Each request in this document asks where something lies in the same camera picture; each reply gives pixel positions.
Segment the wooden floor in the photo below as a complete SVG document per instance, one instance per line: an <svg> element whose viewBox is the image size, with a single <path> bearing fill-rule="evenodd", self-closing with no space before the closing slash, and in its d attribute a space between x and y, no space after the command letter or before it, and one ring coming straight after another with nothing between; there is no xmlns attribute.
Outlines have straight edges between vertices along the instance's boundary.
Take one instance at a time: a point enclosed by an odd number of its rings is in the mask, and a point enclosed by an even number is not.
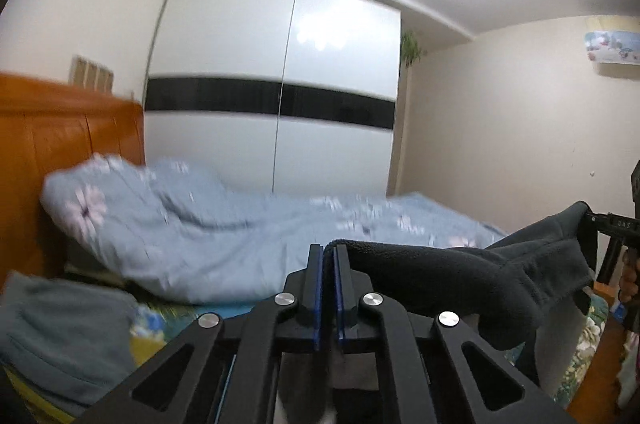
<svg viewBox="0 0 640 424"><path fill-rule="evenodd" d="M567 411L579 424L613 424L620 394L618 379L625 329L609 317L593 362Z"/></svg>

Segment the black metal bracket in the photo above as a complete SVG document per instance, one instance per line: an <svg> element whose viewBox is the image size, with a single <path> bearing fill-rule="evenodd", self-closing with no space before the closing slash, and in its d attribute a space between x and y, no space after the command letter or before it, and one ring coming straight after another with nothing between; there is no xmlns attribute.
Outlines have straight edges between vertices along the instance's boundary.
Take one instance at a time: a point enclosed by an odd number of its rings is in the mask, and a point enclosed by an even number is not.
<svg viewBox="0 0 640 424"><path fill-rule="evenodd" d="M635 217L640 218L640 161L636 164L633 172L631 173L631 196L634 201L634 205L636 208ZM615 230L615 227L610 226L607 227L607 223L602 224L602 227L606 227L610 229L609 232L603 232L603 234L608 234L610 236L609 245L607 246L607 251L604 255L604 260L602 261L602 266L598 272L597 281L600 283L604 283L608 285L611 282L611 278L613 277L613 273L616 270L618 265L618 261L620 260L620 253L622 252L623 245L627 245L634 250L637 250L637 247L634 246L634 243L638 244L638 235L631 235L631 241L625 241L625 236L622 234L618 234Z"/></svg>
<svg viewBox="0 0 640 424"><path fill-rule="evenodd" d="M312 245L307 268L250 314L204 314L77 424L268 424L283 353L374 352L393 424L574 420L452 312L436 320L372 292L344 245Z"/></svg>
<svg viewBox="0 0 640 424"><path fill-rule="evenodd" d="M640 202L636 203L636 216L640 209ZM610 236L607 253L602 263L602 269L598 275L598 281L610 282L613 270L618 264L620 252L623 245L628 247L627 257L630 263L638 261L638 250L640 249L640 219L619 216L617 214L595 214L587 213L585 219L588 223L593 223L595 228L602 234ZM640 287L640 277L636 280ZM626 317L624 321L626 330L640 332L640 294L636 295L630 302L626 303Z"/></svg>

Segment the bedsheet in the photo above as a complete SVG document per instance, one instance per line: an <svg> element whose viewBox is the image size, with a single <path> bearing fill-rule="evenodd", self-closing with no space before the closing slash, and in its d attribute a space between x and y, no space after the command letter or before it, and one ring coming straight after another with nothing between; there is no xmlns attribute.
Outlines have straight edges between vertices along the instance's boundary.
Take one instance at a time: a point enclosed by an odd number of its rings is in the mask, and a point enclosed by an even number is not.
<svg viewBox="0 0 640 424"><path fill-rule="evenodd" d="M241 303L279 292L312 243L356 239L487 247L500 231L418 194L293 198L239 193L179 161L136 167L119 156L47 176L44 209L107 269L188 304Z"/></svg>

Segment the sliding door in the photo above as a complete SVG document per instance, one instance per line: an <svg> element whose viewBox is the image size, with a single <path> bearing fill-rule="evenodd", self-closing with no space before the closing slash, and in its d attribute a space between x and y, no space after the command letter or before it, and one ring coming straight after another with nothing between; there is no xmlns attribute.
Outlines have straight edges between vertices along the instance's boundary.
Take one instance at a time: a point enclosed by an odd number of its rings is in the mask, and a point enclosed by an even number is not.
<svg viewBox="0 0 640 424"><path fill-rule="evenodd" d="M168 0L145 101L148 162L199 161L234 189L271 191L294 0Z"/></svg>
<svg viewBox="0 0 640 424"><path fill-rule="evenodd" d="M296 0L274 192L385 195L399 45L398 10L369 0Z"/></svg>

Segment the dark fleece towel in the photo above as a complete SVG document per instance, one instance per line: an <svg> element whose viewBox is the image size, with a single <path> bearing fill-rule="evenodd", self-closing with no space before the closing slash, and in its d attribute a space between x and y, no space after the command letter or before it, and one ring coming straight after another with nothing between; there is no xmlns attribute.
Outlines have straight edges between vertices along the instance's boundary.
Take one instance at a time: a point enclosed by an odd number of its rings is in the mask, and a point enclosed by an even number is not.
<svg viewBox="0 0 640 424"><path fill-rule="evenodd" d="M135 370L135 313L125 292L14 272L0 302L0 363L79 416Z"/></svg>
<svg viewBox="0 0 640 424"><path fill-rule="evenodd" d="M487 249L407 247L337 240L351 267L407 311L479 314L479 333L498 350L524 342L561 299L590 284L597 232L574 203Z"/></svg>

